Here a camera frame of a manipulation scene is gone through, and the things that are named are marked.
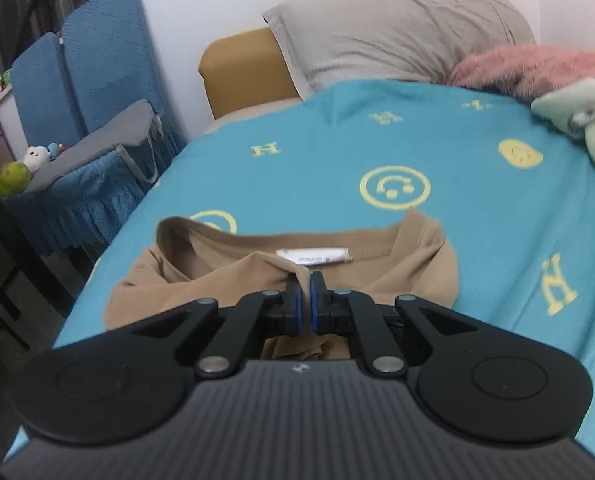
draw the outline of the white tag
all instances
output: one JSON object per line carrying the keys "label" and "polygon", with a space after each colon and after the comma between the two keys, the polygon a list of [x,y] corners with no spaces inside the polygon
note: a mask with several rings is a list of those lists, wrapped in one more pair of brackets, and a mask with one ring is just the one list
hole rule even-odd
{"label": "white tag", "polygon": [[314,265],[349,262],[349,250],[341,247],[321,247],[316,249],[278,249],[278,256],[290,260],[294,264],[311,267]]}

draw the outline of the pink fluffy blanket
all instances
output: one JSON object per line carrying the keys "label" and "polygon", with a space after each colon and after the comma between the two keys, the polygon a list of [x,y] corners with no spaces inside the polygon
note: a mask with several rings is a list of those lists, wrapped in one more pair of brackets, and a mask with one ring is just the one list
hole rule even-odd
{"label": "pink fluffy blanket", "polygon": [[595,50],[505,45],[464,58],[455,65],[447,85],[497,92],[530,103],[585,77],[595,78]]}

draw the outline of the yellow smiley face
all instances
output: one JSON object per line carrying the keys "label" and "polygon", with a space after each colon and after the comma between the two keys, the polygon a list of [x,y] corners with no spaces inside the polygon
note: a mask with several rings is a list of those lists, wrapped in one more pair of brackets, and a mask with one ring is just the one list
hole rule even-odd
{"label": "yellow smiley face", "polygon": [[407,166],[382,166],[359,181],[359,193],[380,209],[404,210],[424,202],[431,194],[431,181]]}
{"label": "yellow smiley face", "polygon": [[498,145],[498,152],[515,168],[527,170],[542,163],[544,155],[517,139],[505,139]]}
{"label": "yellow smiley face", "polygon": [[[206,224],[213,229],[217,229],[218,231],[228,231],[231,234],[237,233],[237,222],[235,218],[226,211],[221,211],[220,209],[212,209],[210,211],[200,211],[199,213],[195,213],[193,216],[189,216],[191,220],[196,220],[198,222],[202,222],[202,224]],[[220,224],[223,224],[224,227],[228,227],[228,229],[223,229]]]}

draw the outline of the teal blanket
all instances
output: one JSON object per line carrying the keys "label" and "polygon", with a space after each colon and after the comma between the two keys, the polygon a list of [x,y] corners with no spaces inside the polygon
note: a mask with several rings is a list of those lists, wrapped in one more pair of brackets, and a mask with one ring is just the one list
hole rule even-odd
{"label": "teal blanket", "polygon": [[58,345],[104,330],[108,295],[166,216],[271,234],[382,227],[411,207],[439,219],[455,246],[457,311],[557,346],[591,372],[578,438],[595,453],[595,168],[503,96],[343,82],[195,140],[100,258]]}

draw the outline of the silver bolt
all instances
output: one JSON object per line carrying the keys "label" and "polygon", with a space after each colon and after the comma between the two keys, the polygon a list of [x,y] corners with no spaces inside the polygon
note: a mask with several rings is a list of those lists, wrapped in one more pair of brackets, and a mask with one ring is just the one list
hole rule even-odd
{"label": "silver bolt", "polygon": [[404,368],[404,361],[394,355],[382,355],[373,361],[373,368],[385,374],[392,374]]}
{"label": "silver bolt", "polygon": [[227,370],[231,362],[221,355],[210,355],[199,360],[199,369],[207,374],[215,374]]}

